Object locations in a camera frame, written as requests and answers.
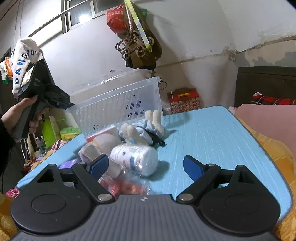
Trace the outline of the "person's left forearm black sleeve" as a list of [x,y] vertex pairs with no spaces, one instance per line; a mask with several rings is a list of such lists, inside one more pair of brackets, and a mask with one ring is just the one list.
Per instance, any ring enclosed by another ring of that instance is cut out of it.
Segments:
[[0,175],[2,175],[9,162],[11,149],[16,144],[15,140],[11,137],[1,120],[1,144],[0,144]]

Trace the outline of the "person's left hand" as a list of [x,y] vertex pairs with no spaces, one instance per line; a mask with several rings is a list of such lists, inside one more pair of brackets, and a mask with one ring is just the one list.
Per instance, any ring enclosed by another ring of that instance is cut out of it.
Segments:
[[[4,113],[4,115],[1,117],[1,120],[9,134],[12,133],[24,110],[27,107],[32,106],[37,101],[37,98],[37,96],[34,96],[32,98],[24,98],[19,103],[12,106],[6,113]],[[30,121],[29,133],[36,132],[39,121],[42,119],[42,115],[45,114],[47,110],[47,108],[42,109],[39,113],[35,115],[33,120]]]

